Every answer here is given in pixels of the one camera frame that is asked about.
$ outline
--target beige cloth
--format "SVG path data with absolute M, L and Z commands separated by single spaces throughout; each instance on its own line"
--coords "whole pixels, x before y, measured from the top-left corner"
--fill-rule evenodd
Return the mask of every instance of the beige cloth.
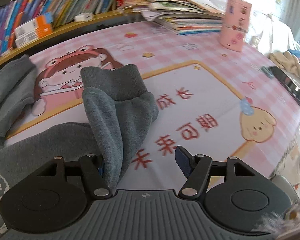
M 269 58 L 279 68 L 285 69 L 300 78 L 300 63 L 295 55 L 292 55 L 288 51 L 285 51 L 284 53 L 277 51 L 270 53 Z

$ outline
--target blue gripper pad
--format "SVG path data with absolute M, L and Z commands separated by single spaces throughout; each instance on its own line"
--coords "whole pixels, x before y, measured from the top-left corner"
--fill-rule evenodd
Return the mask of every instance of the blue gripper pad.
M 179 148 L 175 150 L 175 159 L 183 175 L 188 178 L 193 171 L 190 166 L 190 159 Z

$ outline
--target pink cylindrical box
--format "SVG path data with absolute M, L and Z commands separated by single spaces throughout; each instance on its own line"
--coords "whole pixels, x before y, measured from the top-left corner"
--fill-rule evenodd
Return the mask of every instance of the pink cylindrical box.
M 242 0 L 228 0 L 219 42 L 234 51 L 242 51 L 249 28 L 251 4 Z

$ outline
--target stack of books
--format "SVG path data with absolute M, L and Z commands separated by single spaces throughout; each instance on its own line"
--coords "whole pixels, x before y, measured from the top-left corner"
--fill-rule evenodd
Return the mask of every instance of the stack of books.
M 117 0 L 12 0 L 0 8 L 0 56 L 15 47 L 15 28 L 39 15 L 49 12 L 55 28 L 72 22 L 78 14 L 105 13 L 116 5 Z
M 224 14 L 208 0 L 143 0 L 135 4 L 139 6 L 134 10 L 141 11 L 147 21 L 179 35 L 221 31 Z

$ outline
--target table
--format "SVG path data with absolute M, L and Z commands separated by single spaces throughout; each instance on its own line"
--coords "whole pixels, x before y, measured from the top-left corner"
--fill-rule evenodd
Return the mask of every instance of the table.
M 80 68 L 136 64 L 157 99 L 159 117 L 118 188 L 178 191 L 186 179 L 174 160 L 177 145 L 216 161 L 237 156 L 269 176 L 299 126 L 300 107 L 276 79 L 260 71 L 262 65 L 273 65 L 269 59 L 248 44 L 241 53 L 226 49 L 218 36 L 179 36 L 137 22 L 88 33 L 31 56 L 40 73 L 37 102 L 15 122 L 6 145 L 59 123 L 88 122 Z M 59 75 L 55 86 L 46 86 L 56 69 L 72 74 Z

